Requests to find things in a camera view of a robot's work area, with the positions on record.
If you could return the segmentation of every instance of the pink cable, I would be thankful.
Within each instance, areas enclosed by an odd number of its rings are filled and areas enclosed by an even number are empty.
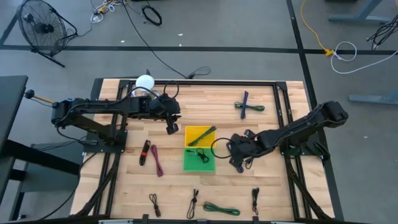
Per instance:
[[[157,148],[155,145],[151,145],[150,146],[150,151],[152,152],[152,155],[154,155],[155,158],[155,162],[156,162],[156,174],[158,177],[162,177],[163,176],[163,170],[162,167],[160,166],[159,163],[159,158],[157,156]]]

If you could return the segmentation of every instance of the fan grille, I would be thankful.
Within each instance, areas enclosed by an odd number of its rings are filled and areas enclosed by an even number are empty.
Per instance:
[[[54,56],[65,48],[66,30],[56,10],[41,0],[26,0],[18,8],[19,28],[34,50]]]

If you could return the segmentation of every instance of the white ball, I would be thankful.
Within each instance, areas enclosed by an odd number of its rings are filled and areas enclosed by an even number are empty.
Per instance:
[[[155,85],[155,80],[150,75],[141,75],[136,81],[137,87],[144,87],[151,90]]]

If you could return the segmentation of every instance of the wooden board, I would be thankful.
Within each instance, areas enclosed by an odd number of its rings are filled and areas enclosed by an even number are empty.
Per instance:
[[[119,80],[104,80],[100,98],[114,100]],[[309,112],[307,97],[302,82],[287,82],[294,119]],[[155,89],[162,91],[162,86]],[[249,92],[249,105],[264,105],[266,110],[246,111],[246,119],[240,119],[240,110],[234,108],[235,101],[243,100],[244,91]],[[167,88],[170,95],[176,88]],[[260,187],[258,210],[260,220],[293,220],[289,186],[283,157],[276,149],[269,155],[255,159],[251,169],[243,174],[236,172],[227,159],[216,159],[216,172],[184,172],[183,147],[185,126],[215,125],[217,137],[230,138],[233,133],[242,134],[245,129],[255,133],[279,128],[274,94],[268,86],[203,86],[181,85],[177,97],[182,117],[177,124],[180,131],[169,136],[166,124],[161,121],[138,121],[129,119],[126,152],[121,156],[116,190],[113,200],[112,218],[141,218],[149,214],[156,218],[148,195],[156,193],[164,219],[186,219],[193,188],[199,189],[194,219],[207,220],[252,220],[251,190]],[[111,115],[97,114],[95,121],[109,124]],[[138,163],[139,154],[148,139],[158,148],[163,177],[157,177],[155,162],[149,153],[145,166]],[[216,153],[226,155],[225,143],[220,141]],[[80,184],[76,190],[71,213],[79,211],[98,186],[103,155],[96,155],[81,170]],[[307,188],[324,211],[333,217],[328,186],[322,162],[317,157],[302,157]],[[303,214],[301,195],[298,193],[300,213]],[[104,212],[105,199],[101,211]],[[234,207],[241,211],[238,217],[218,212],[205,212],[205,201],[220,207]]]

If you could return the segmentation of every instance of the concrete floor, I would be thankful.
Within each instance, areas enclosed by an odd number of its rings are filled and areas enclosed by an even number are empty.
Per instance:
[[[77,26],[80,34],[90,28],[89,0],[48,0],[59,13]],[[292,0],[305,49],[319,49],[313,34],[300,18],[301,0]],[[335,48],[341,41],[369,50],[366,38],[377,25],[331,23],[329,13],[358,10],[364,1],[344,3],[307,0],[304,14],[307,22],[320,34],[323,44]],[[20,1],[0,1],[0,30],[5,30]],[[139,10],[140,2],[131,6]],[[155,27],[131,12],[143,37],[153,46],[178,47],[278,47],[296,49],[289,12],[280,0],[164,0],[152,1],[162,15],[164,24]],[[375,15],[394,17],[393,0],[380,3]],[[396,50],[398,35],[393,35],[379,49]],[[18,24],[7,38],[6,45],[27,45]],[[71,42],[74,46],[144,46],[131,27],[124,9],[116,7],[104,21],[93,26],[85,37]],[[201,66],[210,66],[209,79],[301,80],[304,75],[298,54],[255,52],[159,52],[160,58],[183,73]],[[336,62],[339,70],[352,70],[387,56],[359,55],[351,63]],[[156,78],[179,78],[165,68],[150,52],[133,51],[64,51],[55,58],[58,65],[25,50],[0,50],[1,75],[27,75],[27,88],[53,100],[90,96],[93,80],[99,77],[142,75],[148,68]],[[394,142],[398,118],[394,106],[350,103],[349,94],[385,95],[397,89],[394,57],[382,64],[351,75],[339,75],[323,55],[307,54],[308,66],[319,103],[337,100],[349,113],[349,121],[338,129],[327,129],[326,136],[335,171],[341,206],[346,221],[394,223],[398,208],[398,151]],[[65,141],[50,124],[51,111],[36,102],[23,100],[10,139],[29,145]],[[68,128],[66,133],[80,137],[80,130]],[[38,219],[62,203],[70,191],[30,193],[25,196],[21,212],[29,220]],[[0,212],[7,211],[9,200]],[[67,216],[66,204],[52,217]],[[7,217],[0,215],[0,221]]]

